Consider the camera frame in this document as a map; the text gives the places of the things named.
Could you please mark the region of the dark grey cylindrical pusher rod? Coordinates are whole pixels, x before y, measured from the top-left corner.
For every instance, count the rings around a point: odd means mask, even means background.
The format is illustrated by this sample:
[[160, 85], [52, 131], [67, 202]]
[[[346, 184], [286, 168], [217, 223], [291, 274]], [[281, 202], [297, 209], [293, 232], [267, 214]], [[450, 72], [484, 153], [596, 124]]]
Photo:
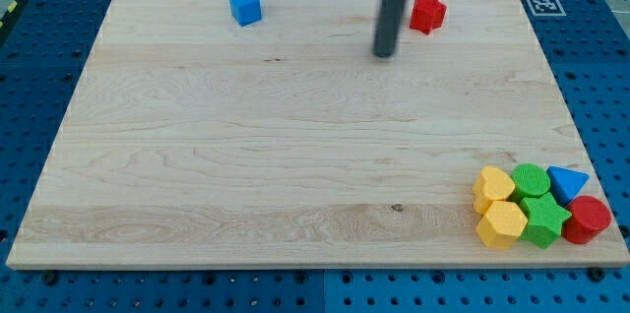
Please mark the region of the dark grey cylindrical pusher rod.
[[376, 57], [390, 58], [394, 55], [407, 1], [380, 1], [372, 46], [372, 53]]

